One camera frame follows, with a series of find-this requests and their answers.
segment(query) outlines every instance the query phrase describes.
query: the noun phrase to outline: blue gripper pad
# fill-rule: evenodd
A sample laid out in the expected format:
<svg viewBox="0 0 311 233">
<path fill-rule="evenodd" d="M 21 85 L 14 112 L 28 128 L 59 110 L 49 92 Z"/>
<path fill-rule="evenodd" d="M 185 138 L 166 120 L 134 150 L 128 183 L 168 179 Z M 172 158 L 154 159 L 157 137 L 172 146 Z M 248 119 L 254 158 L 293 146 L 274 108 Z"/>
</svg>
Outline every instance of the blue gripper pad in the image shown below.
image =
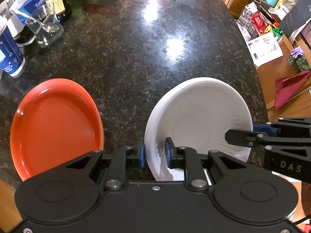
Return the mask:
<svg viewBox="0 0 311 233">
<path fill-rule="evenodd" d="M 265 132 L 269 137 L 276 137 L 276 131 L 271 126 L 254 125 L 253 131 Z"/>
<path fill-rule="evenodd" d="M 145 143 L 142 143 L 139 154 L 139 167 L 143 168 L 144 165 L 145 165 Z"/>
<path fill-rule="evenodd" d="M 167 142 L 167 140 L 165 140 L 165 157 L 166 157 L 166 163 L 167 163 L 167 167 L 171 168 L 171 149 L 169 147 L 169 143 Z"/>
</svg>

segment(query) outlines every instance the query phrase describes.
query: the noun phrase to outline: purple glove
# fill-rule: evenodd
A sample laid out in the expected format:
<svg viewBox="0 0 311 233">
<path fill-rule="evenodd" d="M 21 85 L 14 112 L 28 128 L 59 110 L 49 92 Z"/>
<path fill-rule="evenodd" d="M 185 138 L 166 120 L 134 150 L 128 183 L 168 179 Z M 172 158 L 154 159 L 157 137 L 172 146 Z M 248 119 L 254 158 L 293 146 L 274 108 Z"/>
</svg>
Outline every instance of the purple glove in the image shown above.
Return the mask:
<svg viewBox="0 0 311 233">
<path fill-rule="evenodd" d="M 294 58 L 297 58 L 300 55 L 303 55 L 304 51 L 301 49 L 300 46 L 290 51 L 290 55 L 292 55 Z"/>
</svg>

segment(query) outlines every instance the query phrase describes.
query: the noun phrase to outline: red cloth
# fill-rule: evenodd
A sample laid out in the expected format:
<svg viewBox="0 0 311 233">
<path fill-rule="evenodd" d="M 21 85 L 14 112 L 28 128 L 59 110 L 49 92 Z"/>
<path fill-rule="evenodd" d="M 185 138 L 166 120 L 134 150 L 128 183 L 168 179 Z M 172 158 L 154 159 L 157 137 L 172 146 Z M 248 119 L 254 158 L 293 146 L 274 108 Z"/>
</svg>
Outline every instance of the red cloth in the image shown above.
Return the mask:
<svg viewBox="0 0 311 233">
<path fill-rule="evenodd" d="M 306 224 L 306 225 L 304 226 L 304 233 L 309 233 L 310 230 L 311 230 L 310 224 Z"/>
<path fill-rule="evenodd" d="M 286 78 L 275 78 L 276 96 L 274 102 L 274 111 L 281 108 L 287 100 L 296 92 L 297 89 L 306 81 L 310 71 L 302 71 L 301 73 Z"/>
</svg>

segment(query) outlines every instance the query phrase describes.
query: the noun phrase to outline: kitchen island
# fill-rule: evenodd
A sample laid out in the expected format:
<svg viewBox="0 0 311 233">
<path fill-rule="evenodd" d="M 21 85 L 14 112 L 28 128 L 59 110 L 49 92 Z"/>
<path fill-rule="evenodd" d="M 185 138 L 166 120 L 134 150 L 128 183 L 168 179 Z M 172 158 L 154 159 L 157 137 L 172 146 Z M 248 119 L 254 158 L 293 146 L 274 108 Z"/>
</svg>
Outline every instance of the kitchen island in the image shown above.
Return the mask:
<svg viewBox="0 0 311 233">
<path fill-rule="evenodd" d="M 159 99 L 195 77 L 228 83 L 245 99 L 253 122 L 267 122 L 255 66 L 222 0 L 70 3 L 73 14 L 64 36 L 50 48 L 32 44 L 25 49 L 26 65 L 11 80 L 12 94 L 13 88 L 26 94 L 52 78 L 79 83 L 101 113 L 106 152 L 135 145 Z M 0 179 L 16 187 L 21 180 L 10 156 L 9 135 L 21 96 L 12 94 L 0 95 Z M 259 162 L 254 153 L 249 160 Z M 130 171 L 129 179 L 153 177 L 145 169 Z"/>
</svg>

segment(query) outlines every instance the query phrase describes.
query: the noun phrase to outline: gift bag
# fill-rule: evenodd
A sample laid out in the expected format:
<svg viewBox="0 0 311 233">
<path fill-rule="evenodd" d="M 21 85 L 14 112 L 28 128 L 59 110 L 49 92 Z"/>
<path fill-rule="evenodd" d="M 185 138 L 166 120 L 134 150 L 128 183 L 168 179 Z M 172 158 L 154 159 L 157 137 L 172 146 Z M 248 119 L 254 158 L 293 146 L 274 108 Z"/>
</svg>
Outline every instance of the gift bag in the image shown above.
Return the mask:
<svg viewBox="0 0 311 233">
<path fill-rule="evenodd" d="M 240 15 L 240 17 L 238 18 L 238 23 L 241 26 L 248 28 L 252 22 L 252 16 L 253 16 L 253 13 L 250 10 L 248 10 L 247 8 L 245 8 L 243 10 L 242 14 Z"/>
</svg>

